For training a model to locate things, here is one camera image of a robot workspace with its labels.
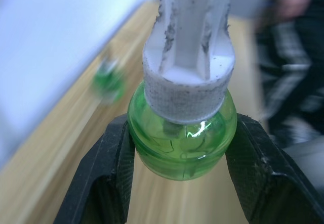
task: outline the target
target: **wooden surface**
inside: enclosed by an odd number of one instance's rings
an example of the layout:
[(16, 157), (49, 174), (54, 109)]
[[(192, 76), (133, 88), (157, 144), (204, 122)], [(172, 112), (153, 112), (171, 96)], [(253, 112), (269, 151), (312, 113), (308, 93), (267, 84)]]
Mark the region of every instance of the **wooden surface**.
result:
[[(142, 48), (157, 4), (144, 4), (109, 43), (125, 64), (128, 91), (119, 105), (101, 106), (90, 88), (99, 55), (0, 174), (0, 223), (52, 223), (79, 161), (107, 124), (127, 110), (142, 79)], [(237, 65), (230, 90), (240, 113), (257, 119), (260, 104), (249, 23), (231, 18)], [(173, 182), (151, 173), (136, 156), (128, 224), (247, 223), (225, 159), (206, 176)]]

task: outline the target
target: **blurred person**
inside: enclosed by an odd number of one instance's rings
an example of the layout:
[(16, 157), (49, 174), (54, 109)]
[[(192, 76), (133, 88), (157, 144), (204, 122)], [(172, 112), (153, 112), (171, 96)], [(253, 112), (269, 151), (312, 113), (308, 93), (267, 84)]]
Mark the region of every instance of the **blurred person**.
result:
[(257, 26), (265, 118), (282, 148), (324, 135), (324, 0), (267, 0)]

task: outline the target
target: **black clamp jaw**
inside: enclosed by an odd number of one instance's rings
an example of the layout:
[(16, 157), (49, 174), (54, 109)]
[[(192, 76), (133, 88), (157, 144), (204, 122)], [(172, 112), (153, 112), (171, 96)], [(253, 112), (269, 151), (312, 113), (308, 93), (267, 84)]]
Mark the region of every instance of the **black clamp jaw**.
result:
[[(124, 224), (134, 151), (127, 117), (120, 116), (80, 162), (54, 223)], [(238, 115), (226, 159), (249, 223), (324, 223), (323, 196), (255, 120)]]

